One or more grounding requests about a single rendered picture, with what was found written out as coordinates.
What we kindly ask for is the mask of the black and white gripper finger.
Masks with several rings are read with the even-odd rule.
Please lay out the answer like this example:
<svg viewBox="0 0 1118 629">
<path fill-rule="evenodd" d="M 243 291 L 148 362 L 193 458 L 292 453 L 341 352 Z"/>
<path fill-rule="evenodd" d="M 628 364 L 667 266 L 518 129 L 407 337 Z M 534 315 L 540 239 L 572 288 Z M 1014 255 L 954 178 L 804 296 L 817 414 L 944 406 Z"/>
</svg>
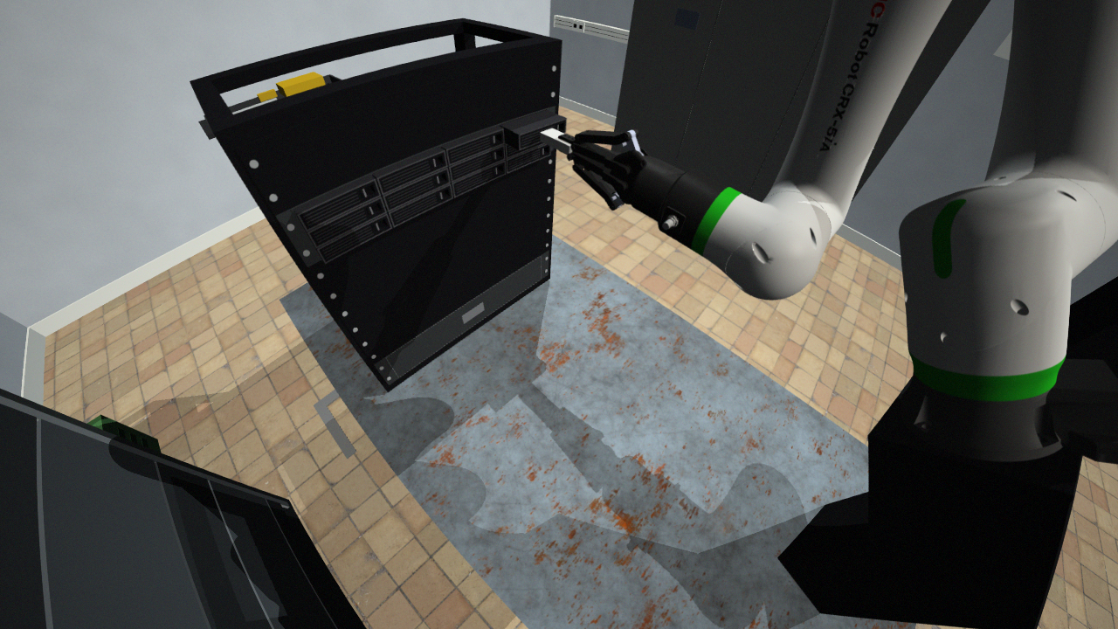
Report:
<svg viewBox="0 0 1118 629">
<path fill-rule="evenodd" d="M 620 133 L 623 134 L 620 135 Z M 614 152 L 610 149 L 597 146 L 597 144 L 606 144 L 606 146 L 618 146 L 618 144 L 620 144 L 620 147 L 631 149 L 631 151 L 639 151 L 638 130 L 636 128 L 625 133 L 586 130 L 582 131 L 582 133 L 576 133 L 575 139 L 574 136 L 568 135 L 568 133 L 550 128 L 542 132 L 542 139 L 553 142 L 556 146 L 572 150 L 577 154 L 601 162 L 604 166 L 616 171 L 622 177 L 631 174 L 631 166 L 624 166 L 618 161 L 612 161 L 612 159 L 618 156 L 620 152 Z M 642 152 L 639 152 L 639 154 L 642 154 Z M 642 156 L 644 156 L 644 154 L 642 154 Z"/>
<path fill-rule="evenodd" d="M 589 184 L 597 194 L 601 196 L 604 201 L 610 206 L 610 210 L 617 210 L 622 204 L 620 196 L 615 190 L 624 191 L 627 184 L 620 182 L 618 177 L 612 175 L 612 169 L 608 169 L 601 164 L 601 162 L 594 161 L 590 158 L 577 154 L 572 150 L 556 146 L 556 144 L 546 139 L 541 139 L 547 146 L 555 147 L 567 155 L 568 161 L 574 160 L 574 171 L 577 175 L 582 177 L 582 180 Z M 603 177 L 603 178 L 601 178 Z M 614 185 L 614 188 L 612 188 Z"/>
</svg>

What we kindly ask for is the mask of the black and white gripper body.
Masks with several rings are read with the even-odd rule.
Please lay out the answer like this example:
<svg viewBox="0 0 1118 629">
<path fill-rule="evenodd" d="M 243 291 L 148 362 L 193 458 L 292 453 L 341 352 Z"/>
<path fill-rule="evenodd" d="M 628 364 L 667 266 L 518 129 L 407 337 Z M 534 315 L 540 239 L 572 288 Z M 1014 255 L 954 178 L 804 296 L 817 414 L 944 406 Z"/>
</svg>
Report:
<svg viewBox="0 0 1118 629">
<path fill-rule="evenodd" d="M 660 161 L 659 158 L 651 158 L 645 149 L 627 151 L 625 154 L 619 154 L 612 159 L 612 161 L 618 161 L 624 166 L 631 166 L 631 174 L 626 177 L 622 177 L 612 170 L 613 177 L 618 177 L 620 182 L 627 184 L 626 190 L 623 192 L 615 190 L 614 185 L 612 185 L 618 192 L 618 196 L 620 196 L 622 202 L 631 204 L 634 210 L 644 212 L 644 215 L 654 220 L 659 220 L 660 206 L 666 200 L 667 191 L 681 175 L 686 174 L 686 171 L 671 166 L 666 161 Z"/>
</svg>

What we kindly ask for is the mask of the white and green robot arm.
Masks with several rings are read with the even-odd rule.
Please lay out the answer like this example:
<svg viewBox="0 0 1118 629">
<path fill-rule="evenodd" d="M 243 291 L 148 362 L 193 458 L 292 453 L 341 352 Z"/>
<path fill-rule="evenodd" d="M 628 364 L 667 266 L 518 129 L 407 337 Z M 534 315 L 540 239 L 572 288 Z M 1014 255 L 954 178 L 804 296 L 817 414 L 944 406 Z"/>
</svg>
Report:
<svg viewBox="0 0 1118 629">
<path fill-rule="evenodd" d="M 797 132 L 762 202 L 690 169 L 659 230 L 762 301 L 805 289 L 953 0 L 833 0 Z M 1071 283 L 1118 240 L 1118 0 L 1014 0 L 985 180 L 900 223 L 911 433 L 977 460 L 1061 447 L 1118 465 L 1118 370 L 1065 359 Z"/>
</svg>

